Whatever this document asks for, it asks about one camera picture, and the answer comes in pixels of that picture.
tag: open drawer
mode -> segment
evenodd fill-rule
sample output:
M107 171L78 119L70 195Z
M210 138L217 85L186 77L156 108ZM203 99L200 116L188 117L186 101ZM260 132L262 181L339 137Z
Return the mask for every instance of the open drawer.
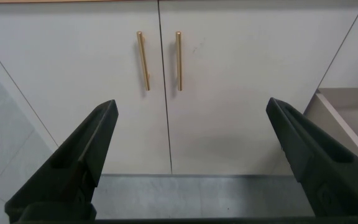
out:
M358 156L358 88L320 88L305 116Z

